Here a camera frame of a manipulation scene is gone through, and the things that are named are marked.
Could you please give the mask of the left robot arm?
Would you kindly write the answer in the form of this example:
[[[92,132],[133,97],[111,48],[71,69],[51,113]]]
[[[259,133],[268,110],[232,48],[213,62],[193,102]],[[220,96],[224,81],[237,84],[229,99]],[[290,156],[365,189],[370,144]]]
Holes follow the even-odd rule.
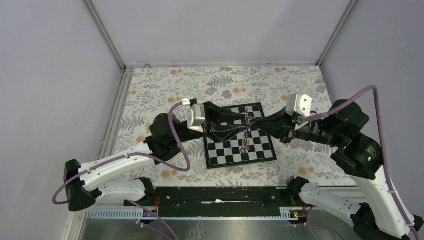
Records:
[[[219,107],[212,102],[198,104],[196,99],[184,99],[168,113],[157,115],[149,127],[151,135],[121,153],[80,163],[76,159],[65,163],[63,185],[55,192],[52,202],[65,191],[71,212],[85,210],[101,201],[139,201],[148,206],[155,200],[152,183],[147,178],[116,181],[126,172],[164,165],[178,172],[191,169],[184,142],[208,137],[224,142],[248,128],[242,113]]]

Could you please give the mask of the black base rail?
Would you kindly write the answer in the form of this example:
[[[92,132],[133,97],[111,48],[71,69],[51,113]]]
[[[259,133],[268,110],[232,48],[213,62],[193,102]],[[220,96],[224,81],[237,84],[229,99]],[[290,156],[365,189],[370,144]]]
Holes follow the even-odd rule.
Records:
[[[280,217],[282,210],[304,213],[310,204],[286,187],[157,187],[136,202],[160,217]]]

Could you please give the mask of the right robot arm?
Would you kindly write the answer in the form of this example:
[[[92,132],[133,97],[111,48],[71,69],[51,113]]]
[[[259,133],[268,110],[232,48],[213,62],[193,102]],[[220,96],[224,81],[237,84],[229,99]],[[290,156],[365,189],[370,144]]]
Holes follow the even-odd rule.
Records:
[[[351,100],[336,101],[323,114],[312,115],[299,126],[301,117],[286,108],[255,120],[253,128],[263,130],[283,144],[303,140],[335,147],[331,159],[360,188],[365,202],[347,200],[322,191],[305,178],[287,182],[287,201],[322,209],[345,223],[363,240],[407,240],[418,235],[424,225],[422,217],[411,214],[403,204],[389,174],[383,140],[362,133],[369,116]]]

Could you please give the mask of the floral table cloth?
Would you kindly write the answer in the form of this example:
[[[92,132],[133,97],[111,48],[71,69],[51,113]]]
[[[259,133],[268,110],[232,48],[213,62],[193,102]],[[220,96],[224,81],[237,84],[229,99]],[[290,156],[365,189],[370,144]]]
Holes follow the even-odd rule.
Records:
[[[210,101],[220,107],[261,103],[265,116],[270,116],[281,110],[294,93],[309,95],[318,113],[332,105],[317,66],[137,68],[132,74],[114,153],[143,142],[151,134],[147,125],[182,99],[196,98],[199,103]],[[184,144],[191,162],[189,171],[159,164],[129,171],[118,179],[146,177],[158,187],[276,187],[299,176],[318,186],[353,185],[331,160],[333,148],[297,139],[289,144],[274,139],[273,145],[277,160],[207,169],[204,142],[197,139]]]

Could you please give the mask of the black white chessboard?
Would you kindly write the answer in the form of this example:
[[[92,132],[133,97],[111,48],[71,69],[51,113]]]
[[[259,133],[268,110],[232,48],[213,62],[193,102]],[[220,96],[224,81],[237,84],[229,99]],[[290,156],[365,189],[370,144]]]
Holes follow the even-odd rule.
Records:
[[[248,115],[253,118],[264,118],[262,104],[259,102],[244,105],[225,106],[224,109]],[[241,125],[241,119],[227,120],[218,117],[221,126]],[[277,155],[269,134],[261,129],[250,130],[248,135],[248,151],[243,148],[244,132],[240,132],[225,142],[217,143],[209,137],[204,137],[205,161],[207,169],[231,167],[237,165],[276,161]]]

